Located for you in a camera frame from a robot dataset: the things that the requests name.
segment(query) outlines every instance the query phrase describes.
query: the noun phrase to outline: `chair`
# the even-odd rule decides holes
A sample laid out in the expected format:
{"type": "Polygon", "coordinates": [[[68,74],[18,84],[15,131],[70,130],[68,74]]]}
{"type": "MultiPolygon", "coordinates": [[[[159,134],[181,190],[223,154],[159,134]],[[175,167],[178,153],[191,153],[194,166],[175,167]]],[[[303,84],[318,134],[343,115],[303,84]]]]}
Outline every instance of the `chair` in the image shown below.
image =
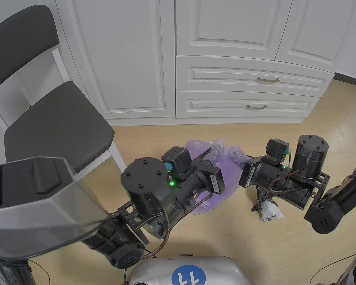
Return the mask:
{"type": "Polygon", "coordinates": [[[53,15],[45,5],[28,7],[0,23],[0,84],[42,52],[51,49],[65,83],[24,112],[4,136],[6,161],[34,156],[64,157],[80,177],[113,157],[125,163],[114,144],[114,131],[69,81],[56,45],[53,15]]]}

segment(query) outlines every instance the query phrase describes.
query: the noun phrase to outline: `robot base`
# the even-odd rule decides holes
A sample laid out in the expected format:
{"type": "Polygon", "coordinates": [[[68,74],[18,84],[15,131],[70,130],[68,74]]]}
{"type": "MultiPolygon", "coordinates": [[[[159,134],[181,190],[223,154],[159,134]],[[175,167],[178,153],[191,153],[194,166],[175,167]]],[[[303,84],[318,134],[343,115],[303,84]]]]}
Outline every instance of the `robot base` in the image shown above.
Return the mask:
{"type": "Polygon", "coordinates": [[[152,258],[133,270],[129,285],[254,285],[247,273],[231,258],[152,258]]]}

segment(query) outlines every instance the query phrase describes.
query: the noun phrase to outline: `crumpled white paper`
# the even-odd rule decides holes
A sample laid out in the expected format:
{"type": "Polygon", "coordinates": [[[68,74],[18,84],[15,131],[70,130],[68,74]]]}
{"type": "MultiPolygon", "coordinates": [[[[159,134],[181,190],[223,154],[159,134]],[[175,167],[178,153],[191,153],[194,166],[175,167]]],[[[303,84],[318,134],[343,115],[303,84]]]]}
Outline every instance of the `crumpled white paper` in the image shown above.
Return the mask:
{"type": "Polygon", "coordinates": [[[261,220],[275,221],[283,219],[284,215],[281,210],[268,199],[261,203],[261,220]]]}

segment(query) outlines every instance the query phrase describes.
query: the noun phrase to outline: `metal handle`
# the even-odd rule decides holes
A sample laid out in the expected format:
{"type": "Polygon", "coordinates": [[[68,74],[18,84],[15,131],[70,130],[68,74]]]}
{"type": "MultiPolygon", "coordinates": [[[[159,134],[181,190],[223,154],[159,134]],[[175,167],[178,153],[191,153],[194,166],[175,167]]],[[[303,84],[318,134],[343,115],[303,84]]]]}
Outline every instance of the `metal handle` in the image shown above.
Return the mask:
{"type": "Polygon", "coordinates": [[[262,79],[260,76],[257,77],[258,81],[263,81],[265,83],[279,83],[279,79],[277,78],[276,80],[269,80],[269,79],[262,79]]]}
{"type": "Polygon", "coordinates": [[[252,107],[249,104],[247,104],[247,108],[252,110],[262,110],[262,109],[266,109],[267,107],[268,107],[267,105],[264,105],[263,107],[252,107]]]}

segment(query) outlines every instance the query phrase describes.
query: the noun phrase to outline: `wooden floor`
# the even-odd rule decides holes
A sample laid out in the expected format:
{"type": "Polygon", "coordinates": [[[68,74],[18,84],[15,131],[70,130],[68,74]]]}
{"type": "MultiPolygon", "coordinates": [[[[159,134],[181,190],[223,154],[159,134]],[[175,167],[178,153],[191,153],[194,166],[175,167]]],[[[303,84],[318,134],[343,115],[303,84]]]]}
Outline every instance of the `wooden floor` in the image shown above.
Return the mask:
{"type": "MultiPolygon", "coordinates": [[[[295,149],[298,137],[323,137],[329,151],[323,171],[331,175],[329,188],[339,185],[356,167],[356,86],[332,81],[323,98],[301,124],[232,124],[116,127],[115,143],[128,165],[139,157],[157,157],[173,145],[190,139],[225,138],[247,154],[264,155],[266,143],[280,138],[295,149]]],[[[119,171],[107,160],[85,181],[108,211],[128,201],[119,182],[119,171]]],[[[255,187],[239,188],[211,212],[188,216],[175,226],[161,257],[180,254],[223,255],[236,259],[256,285],[307,285],[323,266],[356,253],[356,209],[335,231],[316,233],[303,219],[303,211],[276,199],[285,218],[265,223],[251,212],[255,187]]],[[[148,236],[154,249],[161,241],[148,236]]],[[[101,254],[82,243],[73,244],[35,259],[48,271],[52,285],[120,285],[123,270],[110,266],[101,254]]],[[[318,273],[312,284],[336,282],[350,260],[318,273]]],[[[37,285],[48,284],[45,273],[32,265],[37,285]]]]}

